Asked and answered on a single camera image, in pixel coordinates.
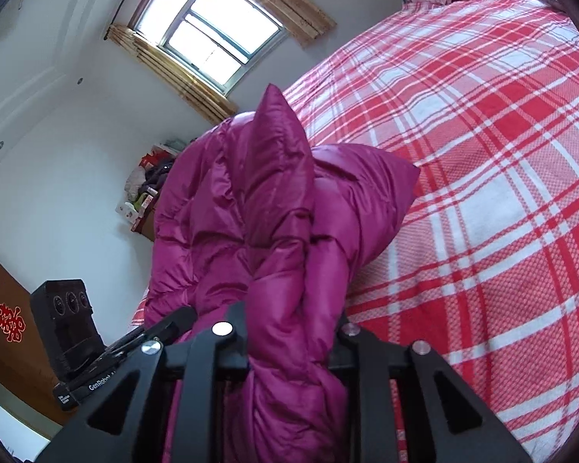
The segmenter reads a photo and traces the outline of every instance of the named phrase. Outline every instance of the purple puffer jacket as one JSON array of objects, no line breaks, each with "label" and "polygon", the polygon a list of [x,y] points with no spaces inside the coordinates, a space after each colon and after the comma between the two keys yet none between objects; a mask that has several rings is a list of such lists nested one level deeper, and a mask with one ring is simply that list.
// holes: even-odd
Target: purple puffer jacket
[{"label": "purple puffer jacket", "polygon": [[177,159],[156,208],[146,325],[192,305],[197,333],[245,300],[251,370],[226,400],[227,461],[341,461],[346,391],[326,367],[335,324],[356,271],[399,230],[418,173],[375,148],[311,149],[274,86]]}]

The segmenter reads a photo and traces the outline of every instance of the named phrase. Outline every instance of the bedspread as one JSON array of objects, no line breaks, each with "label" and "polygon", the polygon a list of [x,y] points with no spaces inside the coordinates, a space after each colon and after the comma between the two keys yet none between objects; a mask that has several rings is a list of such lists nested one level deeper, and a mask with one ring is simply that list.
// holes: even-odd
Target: bedspread
[{"label": "bedspread", "polygon": [[579,420],[579,33],[537,0],[409,4],[286,91],[312,145],[422,168],[350,319],[423,338],[537,462]]}]

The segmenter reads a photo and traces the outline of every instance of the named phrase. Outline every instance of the triangular cutout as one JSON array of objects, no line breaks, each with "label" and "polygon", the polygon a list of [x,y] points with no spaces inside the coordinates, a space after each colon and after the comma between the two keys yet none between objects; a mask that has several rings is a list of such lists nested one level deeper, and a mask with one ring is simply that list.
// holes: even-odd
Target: triangular cutout
[{"label": "triangular cutout", "polygon": [[480,427],[482,425],[480,414],[454,387],[444,373],[436,373],[434,379],[450,433],[458,434]]},{"label": "triangular cutout", "polygon": [[139,371],[131,372],[88,418],[88,425],[112,435],[120,435],[137,382]]}]

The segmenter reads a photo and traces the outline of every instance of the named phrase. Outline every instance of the metal screw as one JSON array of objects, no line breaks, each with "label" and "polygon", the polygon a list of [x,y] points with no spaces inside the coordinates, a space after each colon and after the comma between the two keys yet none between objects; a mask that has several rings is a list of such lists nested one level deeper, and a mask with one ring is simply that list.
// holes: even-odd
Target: metal screw
[{"label": "metal screw", "polygon": [[356,325],[355,323],[347,322],[346,324],[343,324],[341,330],[343,331],[343,334],[353,338],[354,336],[358,335],[358,333],[361,331],[361,328],[359,325]]},{"label": "metal screw", "polygon": [[412,350],[418,355],[427,355],[431,351],[431,345],[426,341],[418,340],[412,345]]},{"label": "metal screw", "polygon": [[232,324],[229,322],[217,322],[212,326],[212,332],[217,336],[227,336],[234,330]]},{"label": "metal screw", "polygon": [[141,346],[141,351],[146,355],[154,355],[161,351],[161,343],[158,341],[147,341]]}]

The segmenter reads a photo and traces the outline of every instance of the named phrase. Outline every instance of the camera lens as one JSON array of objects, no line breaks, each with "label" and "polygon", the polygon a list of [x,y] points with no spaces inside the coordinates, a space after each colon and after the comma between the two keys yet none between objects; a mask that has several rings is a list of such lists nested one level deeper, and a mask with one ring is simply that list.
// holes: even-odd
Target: camera lens
[{"label": "camera lens", "polygon": [[66,293],[66,304],[74,314],[76,314],[80,309],[80,305],[77,303],[77,298],[72,292]]},{"label": "camera lens", "polygon": [[88,298],[86,297],[86,294],[84,292],[80,292],[80,304],[84,308],[88,308]]},{"label": "camera lens", "polygon": [[64,315],[64,303],[62,302],[62,298],[60,296],[54,297],[54,308],[58,312],[58,315]]}]

